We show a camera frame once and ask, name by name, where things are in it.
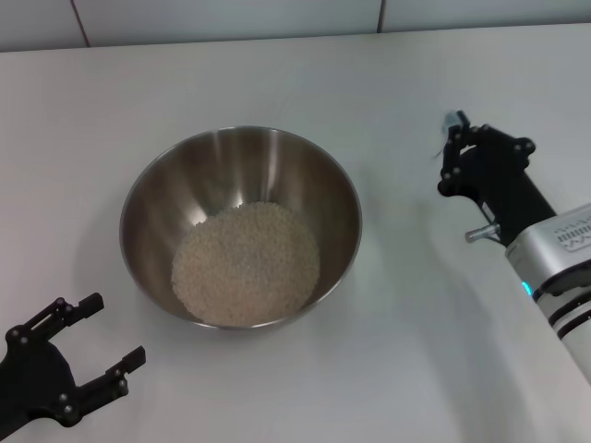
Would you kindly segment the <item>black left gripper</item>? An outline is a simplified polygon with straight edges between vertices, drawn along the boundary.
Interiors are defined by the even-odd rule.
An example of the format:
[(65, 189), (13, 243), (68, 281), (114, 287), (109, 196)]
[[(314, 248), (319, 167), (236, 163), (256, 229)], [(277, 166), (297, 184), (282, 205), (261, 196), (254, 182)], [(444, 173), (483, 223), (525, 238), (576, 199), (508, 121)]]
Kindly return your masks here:
[(126, 375), (146, 363), (139, 346), (105, 373), (81, 386), (74, 382), (64, 356), (51, 343), (57, 333), (104, 309), (93, 293), (71, 305), (58, 297), (29, 321), (6, 333), (1, 362), (1, 435), (9, 437), (28, 423), (48, 418), (63, 427), (129, 393)]

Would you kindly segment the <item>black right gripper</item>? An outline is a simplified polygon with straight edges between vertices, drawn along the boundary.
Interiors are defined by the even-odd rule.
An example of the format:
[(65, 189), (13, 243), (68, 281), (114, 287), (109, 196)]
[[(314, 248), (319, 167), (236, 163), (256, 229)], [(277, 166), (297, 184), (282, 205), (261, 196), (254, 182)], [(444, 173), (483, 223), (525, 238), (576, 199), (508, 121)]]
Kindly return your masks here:
[(449, 194), (459, 172), (463, 195), (472, 198), (497, 226), (500, 243), (508, 246), (526, 228), (556, 215), (526, 173), (537, 146), (490, 125), (471, 126), (464, 147), (464, 128), (448, 129), (442, 152), (438, 190)]

